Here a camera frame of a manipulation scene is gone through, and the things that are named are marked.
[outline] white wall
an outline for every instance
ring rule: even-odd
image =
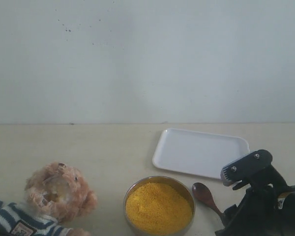
[[[0,123],[271,121],[295,0],[0,0]]]

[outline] spoon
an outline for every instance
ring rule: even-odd
[[[213,200],[211,191],[208,187],[206,187],[202,183],[194,183],[192,185],[192,193],[199,202],[214,210],[215,213],[218,214],[218,216],[221,218],[221,220],[223,220],[224,214],[217,208]]]

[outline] beige tabletop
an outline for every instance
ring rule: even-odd
[[[26,178],[58,160],[81,169],[97,192],[98,208],[68,224],[94,236],[132,235],[123,216],[123,197],[133,183],[147,176],[167,175],[189,187],[203,182],[221,210],[238,204],[244,190],[233,191],[219,181],[165,172],[152,165],[160,134],[169,127],[243,137],[251,151],[270,151],[273,166],[289,185],[295,184],[295,124],[0,125],[0,199],[22,200]],[[222,228],[214,212],[197,204],[187,236],[214,236]]]

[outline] striped fabric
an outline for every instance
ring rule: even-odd
[[[0,201],[0,231],[16,236],[66,236],[70,229],[58,225],[50,216],[33,217],[26,205]]]

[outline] metal bowl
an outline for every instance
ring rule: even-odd
[[[124,216],[126,218],[126,221],[129,225],[129,227],[131,228],[131,230],[133,231],[133,233],[137,236],[155,236],[149,233],[146,233],[140,229],[138,229],[128,218],[127,216],[127,212],[126,212],[126,201],[128,199],[128,197],[135,191],[137,190],[139,187],[145,185],[146,183],[164,183],[164,184],[168,184],[170,185],[173,189],[175,189],[182,197],[184,197],[188,203],[190,204],[190,207],[192,209],[192,217],[190,219],[189,224],[183,228],[182,230],[174,233],[174,234],[170,234],[168,236],[183,236],[186,234],[186,232],[190,229],[192,223],[193,223],[193,219],[194,219],[194,215],[195,215],[195,202],[194,199],[190,193],[190,191],[188,190],[188,188],[182,184],[181,182],[179,182],[176,179],[170,178],[170,177],[166,177],[166,176],[151,176],[151,177],[147,177],[144,179],[139,180],[138,182],[136,182],[135,184],[133,184],[129,190],[127,191],[124,200],[123,200],[123,212],[124,212]]]

